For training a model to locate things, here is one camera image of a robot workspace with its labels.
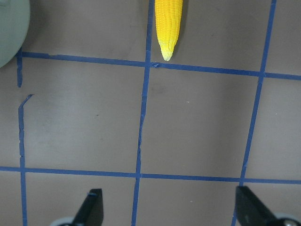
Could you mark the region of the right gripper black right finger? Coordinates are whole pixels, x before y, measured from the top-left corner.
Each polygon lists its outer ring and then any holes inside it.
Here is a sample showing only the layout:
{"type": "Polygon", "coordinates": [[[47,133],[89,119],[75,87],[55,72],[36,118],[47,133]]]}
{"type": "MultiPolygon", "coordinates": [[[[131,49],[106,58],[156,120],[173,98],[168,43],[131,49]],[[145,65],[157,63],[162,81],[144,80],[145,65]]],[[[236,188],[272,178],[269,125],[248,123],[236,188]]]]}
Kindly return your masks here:
{"type": "Polygon", "coordinates": [[[242,226],[299,226],[300,221],[287,215],[275,215],[247,186],[235,191],[237,220],[242,226]]]}

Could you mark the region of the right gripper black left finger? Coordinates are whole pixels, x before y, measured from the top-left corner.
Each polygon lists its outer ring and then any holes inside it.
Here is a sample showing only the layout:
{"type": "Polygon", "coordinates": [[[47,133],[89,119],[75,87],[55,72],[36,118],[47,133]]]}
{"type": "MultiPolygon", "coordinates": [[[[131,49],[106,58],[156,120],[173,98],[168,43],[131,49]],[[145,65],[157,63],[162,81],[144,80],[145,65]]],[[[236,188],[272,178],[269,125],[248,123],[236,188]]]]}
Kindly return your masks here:
{"type": "Polygon", "coordinates": [[[101,226],[104,219],[102,189],[91,189],[75,215],[72,226],[101,226]]]}

